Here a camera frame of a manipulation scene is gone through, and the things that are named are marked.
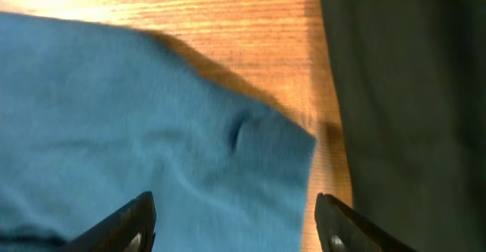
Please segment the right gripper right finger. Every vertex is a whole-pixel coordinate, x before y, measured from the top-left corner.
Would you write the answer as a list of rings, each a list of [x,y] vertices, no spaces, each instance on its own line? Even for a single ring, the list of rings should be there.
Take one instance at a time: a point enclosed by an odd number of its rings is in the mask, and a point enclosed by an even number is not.
[[[317,195],[314,219],[323,252],[414,252],[331,194]]]

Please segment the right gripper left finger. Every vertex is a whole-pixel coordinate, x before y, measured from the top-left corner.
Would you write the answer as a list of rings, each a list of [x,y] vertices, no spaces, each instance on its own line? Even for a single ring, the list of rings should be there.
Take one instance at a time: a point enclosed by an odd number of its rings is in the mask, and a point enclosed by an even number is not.
[[[155,223],[153,194],[145,191],[58,252],[151,252]]]

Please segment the blue polo shirt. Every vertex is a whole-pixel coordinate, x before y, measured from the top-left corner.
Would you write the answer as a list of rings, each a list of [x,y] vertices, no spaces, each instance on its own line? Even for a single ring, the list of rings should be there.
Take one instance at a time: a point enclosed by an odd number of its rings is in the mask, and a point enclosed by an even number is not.
[[[146,33],[1,15],[3,251],[54,251],[144,191],[156,251],[297,251],[314,147]]]

